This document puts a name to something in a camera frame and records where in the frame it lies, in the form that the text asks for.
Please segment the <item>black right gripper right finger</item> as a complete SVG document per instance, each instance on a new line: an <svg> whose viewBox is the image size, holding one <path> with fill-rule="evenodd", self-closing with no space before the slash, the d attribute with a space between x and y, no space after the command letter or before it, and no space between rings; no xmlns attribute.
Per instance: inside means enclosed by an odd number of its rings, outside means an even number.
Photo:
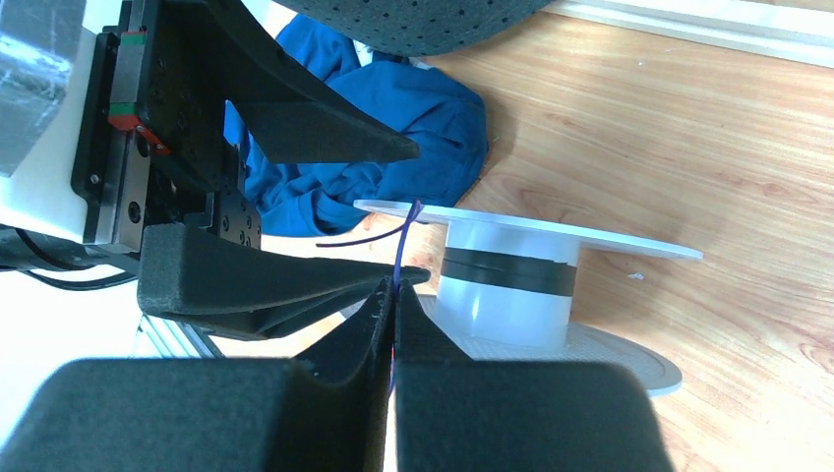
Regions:
<svg viewBox="0 0 834 472"><path fill-rule="evenodd" d="M394 309L401 471L669 471L651 402L602 363L476 361L427 316L411 283Z"/></svg>

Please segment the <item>grey plastic cable spool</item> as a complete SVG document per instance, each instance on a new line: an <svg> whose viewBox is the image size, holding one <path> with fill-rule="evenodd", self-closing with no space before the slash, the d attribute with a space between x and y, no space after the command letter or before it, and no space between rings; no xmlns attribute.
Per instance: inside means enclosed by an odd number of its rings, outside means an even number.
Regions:
<svg viewBox="0 0 834 472"><path fill-rule="evenodd" d="M613 364L651 396L681 386L681 370L628 339L570 318L584 250L669 260L691 248L610 231L445 206L358 200L357 208L447 227L439 285L398 322L396 352L457 361Z"/></svg>

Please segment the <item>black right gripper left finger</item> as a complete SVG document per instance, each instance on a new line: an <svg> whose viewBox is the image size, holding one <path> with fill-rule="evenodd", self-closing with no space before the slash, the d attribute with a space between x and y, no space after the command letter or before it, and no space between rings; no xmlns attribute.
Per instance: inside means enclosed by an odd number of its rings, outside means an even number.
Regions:
<svg viewBox="0 0 834 472"><path fill-rule="evenodd" d="M5 471L379 471L389 278L292 358L86 359L39 388Z"/></svg>

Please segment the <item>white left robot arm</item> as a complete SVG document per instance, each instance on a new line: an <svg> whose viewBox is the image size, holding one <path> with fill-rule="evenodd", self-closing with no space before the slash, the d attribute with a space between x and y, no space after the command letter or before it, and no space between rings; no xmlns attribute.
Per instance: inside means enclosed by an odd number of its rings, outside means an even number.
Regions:
<svg viewBox="0 0 834 472"><path fill-rule="evenodd" d="M116 266L143 313L242 340L364 299L384 265L262 251L254 147L273 163L418 154L240 1L2 3L3 270Z"/></svg>

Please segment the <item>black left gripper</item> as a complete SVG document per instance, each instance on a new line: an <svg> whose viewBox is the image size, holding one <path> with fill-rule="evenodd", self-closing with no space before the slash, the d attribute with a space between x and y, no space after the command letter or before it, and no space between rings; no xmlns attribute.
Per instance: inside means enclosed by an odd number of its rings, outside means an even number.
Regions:
<svg viewBox="0 0 834 472"><path fill-rule="evenodd" d="M300 65L240 1L119 7L94 38L71 176L82 243L137 251L144 233L147 315L266 340L364 301L334 335L383 336L392 265L253 249L261 220L243 195L245 155L223 135L226 99L275 163L396 162L418 146ZM208 59L191 32L207 34Z"/></svg>

